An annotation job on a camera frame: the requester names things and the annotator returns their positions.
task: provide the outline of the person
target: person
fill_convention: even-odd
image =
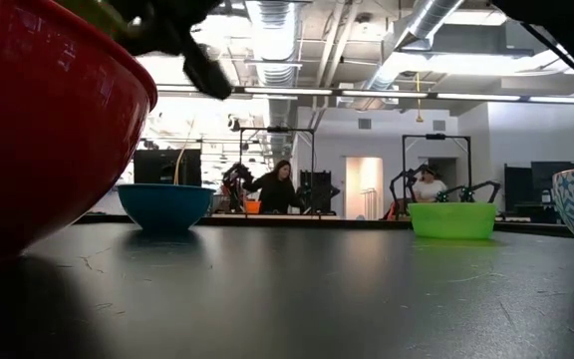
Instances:
[[[422,177],[414,184],[416,201],[420,203],[434,202],[437,194],[446,189],[446,184],[437,179],[437,173],[431,167],[424,168]]]
[[[302,208],[303,204],[296,195],[294,184],[291,183],[291,165],[289,162],[280,161],[274,167],[274,171],[265,174],[252,183],[246,182],[243,188],[260,192],[261,213],[287,213],[289,206]]]

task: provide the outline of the black table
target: black table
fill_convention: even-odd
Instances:
[[[0,268],[0,358],[574,358],[574,239],[79,224]]]

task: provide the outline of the green bowl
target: green bowl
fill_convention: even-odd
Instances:
[[[418,237],[489,239],[495,225],[493,203],[412,203],[409,211]]]

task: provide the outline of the black shirt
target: black shirt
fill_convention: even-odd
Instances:
[[[294,184],[290,179],[280,180],[278,174],[269,173],[253,183],[245,183],[243,188],[249,191],[262,189],[260,193],[260,212],[277,211],[287,213],[289,205],[300,207],[300,199],[296,196]]]

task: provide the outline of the white shirt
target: white shirt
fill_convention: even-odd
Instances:
[[[437,194],[441,191],[446,190],[446,184],[439,179],[434,179],[431,183],[426,183],[423,181],[417,181],[414,184],[414,191],[419,199],[435,199]]]

